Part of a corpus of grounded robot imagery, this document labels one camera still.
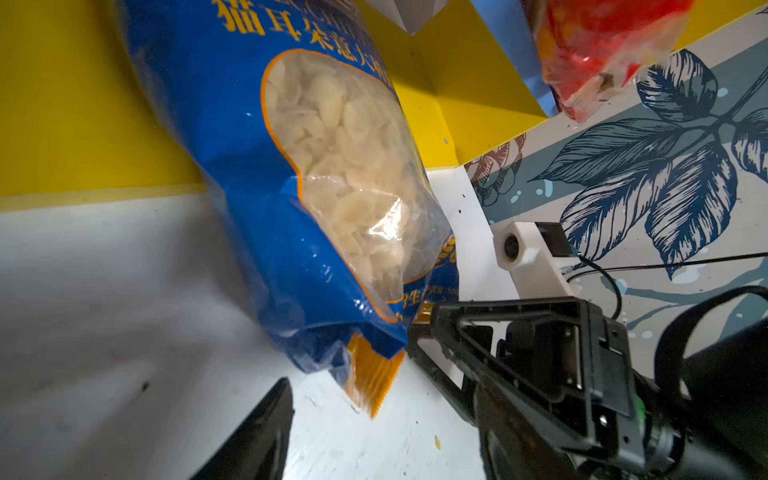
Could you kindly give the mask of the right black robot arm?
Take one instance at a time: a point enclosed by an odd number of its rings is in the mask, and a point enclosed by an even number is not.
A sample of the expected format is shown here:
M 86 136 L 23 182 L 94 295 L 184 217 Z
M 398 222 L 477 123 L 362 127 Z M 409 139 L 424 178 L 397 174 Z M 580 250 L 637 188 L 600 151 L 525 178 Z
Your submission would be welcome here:
M 693 354 L 716 295 L 663 331 L 654 373 L 631 364 L 626 328 L 575 298 L 460 302 L 409 330 L 409 357 L 479 433 L 490 479 L 763 479 L 767 324 Z

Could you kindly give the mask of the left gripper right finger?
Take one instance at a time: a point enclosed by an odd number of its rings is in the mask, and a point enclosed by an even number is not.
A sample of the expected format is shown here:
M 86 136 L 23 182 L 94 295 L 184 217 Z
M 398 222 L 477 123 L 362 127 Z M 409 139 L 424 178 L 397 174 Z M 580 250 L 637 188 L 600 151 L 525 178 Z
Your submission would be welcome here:
M 576 472 L 494 383 L 481 381 L 474 408 L 488 479 L 574 479 Z

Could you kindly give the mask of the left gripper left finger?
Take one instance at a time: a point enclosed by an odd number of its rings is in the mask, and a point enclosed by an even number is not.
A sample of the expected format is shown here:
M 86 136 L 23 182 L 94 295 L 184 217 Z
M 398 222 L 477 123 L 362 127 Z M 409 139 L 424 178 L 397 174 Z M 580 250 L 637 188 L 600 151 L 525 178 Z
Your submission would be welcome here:
M 192 479 L 282 479 L 293 417 L 292 389 L 284 377 Z

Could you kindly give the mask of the red macaroni bag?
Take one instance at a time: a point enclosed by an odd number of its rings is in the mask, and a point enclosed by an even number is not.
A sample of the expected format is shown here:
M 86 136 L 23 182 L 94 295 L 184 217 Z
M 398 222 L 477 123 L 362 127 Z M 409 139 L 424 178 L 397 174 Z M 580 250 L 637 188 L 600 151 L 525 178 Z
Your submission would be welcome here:
M 692 1 L 549 0 L 522 7 L 558 108 L 586 121 L 644 69 L 664 60 Z

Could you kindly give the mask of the blue macaroni bag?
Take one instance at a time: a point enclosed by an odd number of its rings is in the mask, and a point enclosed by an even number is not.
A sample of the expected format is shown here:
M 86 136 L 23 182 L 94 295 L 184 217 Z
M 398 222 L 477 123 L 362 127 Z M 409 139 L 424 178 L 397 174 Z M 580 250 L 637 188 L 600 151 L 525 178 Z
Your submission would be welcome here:
M 376 415 L 455 238 L 354 1 L 115 1 L 158 122 L 209 186 L 262 329 Z

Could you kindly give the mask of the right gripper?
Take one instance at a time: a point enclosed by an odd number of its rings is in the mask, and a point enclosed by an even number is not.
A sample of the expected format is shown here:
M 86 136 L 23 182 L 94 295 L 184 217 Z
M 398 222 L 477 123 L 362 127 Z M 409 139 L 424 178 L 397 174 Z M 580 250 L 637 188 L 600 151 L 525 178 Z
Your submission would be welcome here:
M 462 420 L 475 422 L 475 390 L 489 374 L 555 448 L 648 473 L 627 336 L 594 304 L 576 297 L 443 304 L 408 335 L 408 356 Z

